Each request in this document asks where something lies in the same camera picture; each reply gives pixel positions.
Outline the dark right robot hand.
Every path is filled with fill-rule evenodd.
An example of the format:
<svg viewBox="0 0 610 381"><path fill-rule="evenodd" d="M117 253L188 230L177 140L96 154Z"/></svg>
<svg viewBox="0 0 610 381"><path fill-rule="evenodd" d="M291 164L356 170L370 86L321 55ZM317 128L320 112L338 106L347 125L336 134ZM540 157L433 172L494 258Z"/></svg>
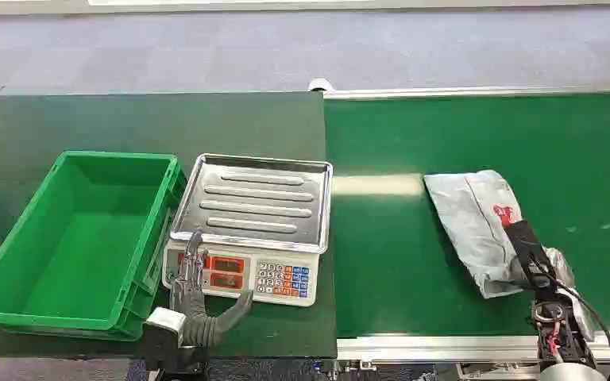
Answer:
<svg viewBox="0 0 610 381"><path fill-rule="evenodd" d="M515 251L511 261L511 283L532 291L534 299L556 299L558 284L552 263L527 221L506 225L504 231Z"/></svg>

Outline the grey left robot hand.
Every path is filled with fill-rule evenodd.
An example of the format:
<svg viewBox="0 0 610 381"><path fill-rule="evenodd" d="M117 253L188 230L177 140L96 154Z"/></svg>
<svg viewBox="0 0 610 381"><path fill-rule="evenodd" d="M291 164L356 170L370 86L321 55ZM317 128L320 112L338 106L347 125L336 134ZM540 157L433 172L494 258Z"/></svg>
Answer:
<svg viewBox="0 0 610 381"><path fill-rule="evenodd" d="M253 291L241 293L234 305L222 314L208 315L202 286L207 250L199 247L202 242L202 233L195 231L186 244L178 275L172 282L170 307L185 316L183 343L186 346L209 348L218 344L250 311Z"/></svg>

